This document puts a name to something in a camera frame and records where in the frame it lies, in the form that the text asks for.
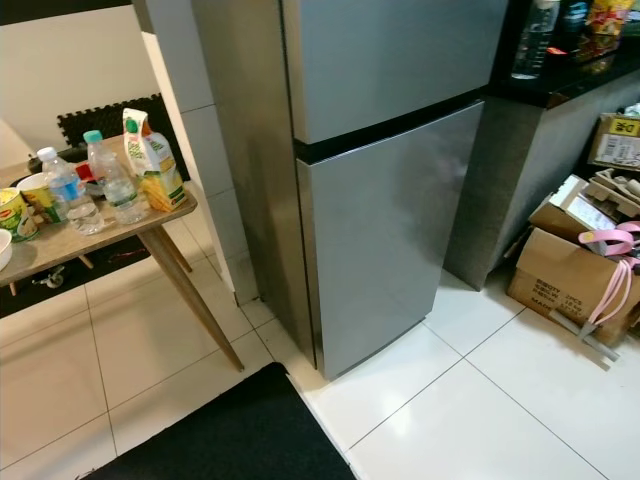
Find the refrigerator door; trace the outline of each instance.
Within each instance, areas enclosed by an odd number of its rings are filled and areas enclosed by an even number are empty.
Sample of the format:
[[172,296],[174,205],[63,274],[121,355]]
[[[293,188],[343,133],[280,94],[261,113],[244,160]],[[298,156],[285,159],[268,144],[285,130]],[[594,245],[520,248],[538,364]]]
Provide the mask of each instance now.
[[310,144],[486,85],[507,0],[282,5],[294,135]]
[[482,103],[298,160],[318,368],[334,378],[431,311]]

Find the green bottle cap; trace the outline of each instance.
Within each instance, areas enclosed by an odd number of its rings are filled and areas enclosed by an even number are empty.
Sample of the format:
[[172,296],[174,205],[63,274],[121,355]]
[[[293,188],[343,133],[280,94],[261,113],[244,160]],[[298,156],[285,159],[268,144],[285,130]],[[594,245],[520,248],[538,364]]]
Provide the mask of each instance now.
[[138,133],[138,124],[133,118],[127,118],[127,120],[124,122],[124,127],[129,133]]
[[102,141],[102,133],[100,130],[89,130],[82,135],[84,141],[87,143],[98,143]]

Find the white bowl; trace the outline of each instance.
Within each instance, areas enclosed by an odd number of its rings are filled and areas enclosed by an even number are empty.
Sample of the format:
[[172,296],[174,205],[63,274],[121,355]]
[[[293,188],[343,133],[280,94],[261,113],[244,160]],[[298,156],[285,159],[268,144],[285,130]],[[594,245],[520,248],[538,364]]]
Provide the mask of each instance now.
[[0,270],[11,260],[11,232],[0,228]]

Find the black trim strip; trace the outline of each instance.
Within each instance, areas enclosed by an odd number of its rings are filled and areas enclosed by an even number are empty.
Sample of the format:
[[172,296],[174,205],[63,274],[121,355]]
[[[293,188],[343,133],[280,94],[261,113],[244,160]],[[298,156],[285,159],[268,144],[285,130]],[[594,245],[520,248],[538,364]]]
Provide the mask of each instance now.
[[2,0],[0,25],[130,4],[131,0]]
[[407,113],[385,122],[365,127],[355,132],[345,133],[320,142],[306,144],[298,139],[293,142],[296,158],[307,165],[321,162],[341,153],[379,142],[385,138],[400,135],[425,123],[449,115],[457,110],[478,103],[484,93],[484,87],[463,93],[440,103],[429,105],[415,112]]

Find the white floor tile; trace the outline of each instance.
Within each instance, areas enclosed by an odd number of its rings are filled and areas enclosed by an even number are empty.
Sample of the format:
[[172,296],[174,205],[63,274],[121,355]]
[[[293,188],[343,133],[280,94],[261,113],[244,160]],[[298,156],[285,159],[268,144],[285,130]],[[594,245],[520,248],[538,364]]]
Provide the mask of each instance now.
[[232,345],[245,366],[243,372],[217,351],[113,409],[118,454],[173,425],[272,361],[255,332]]
[[258,298],[258,285],[253,273],[253,264],[249,251],[245,250],[232,257],[225,258],[229,275],[233,279],[238,304],[244,305]]
[[432,332],[417,325],[362,365],[327,384],[277,320],[257,331],[276,361],[287,367],[343,451],[460,359]]
[[204,219],[204,213],[200,205],[190,213],[182,217],[184,224],[187,226],[193,238],[204,252],[206,256],[215,255],[215,248],[213,246],[213,240],[211,239],[211,233],[207,227],[207,222]]
[[245,303],[242,305],[242,311],[251,322],[251,325],[253,325],[253,328],[258,328],[275,317],[269,307],[260,299]]
[[369,480],[603,480],[465,360],[348,457]]
[[162,270],[153,257],[104,275],[85,284],[89,306],[96,307],[161,276]]
[[84,286],[80,286],[1,318],[0,348],[80,313],[87,308]]
[[197,262],[205,257],[204,252],[195,238],[193,238],[193,235],[191,235],[182,218],[176,218],[171,222],[167,222],[163,227],[188,262]]
[[[189,278],[230,341],[251,330],[206,259]],[[109,407],[128,400],[218,348],[168,278],[161,276],[91,307]]]
[[0,472],[2,480],[73,480],[116,457],[107,414]]
[[443,271],[432,312],[424,320],[461,355],[468,354],[524,309],[505,293],[510,275],[492,275],[482,292]]
[[89,312],[0,349],[0,465],[106,412]]
[[576,337],[525,310],[469,361],[609,480],[640,478],[640,343],[605,363]]
[[[182,218],[168,222],[164,227],[191,266],[205,257],[204,252],[182,222]],[[154,258],[145,258],[87,283],[85,286],[89,305],[92,307],[99,305],[160,276],[162,276],[162,270]]]

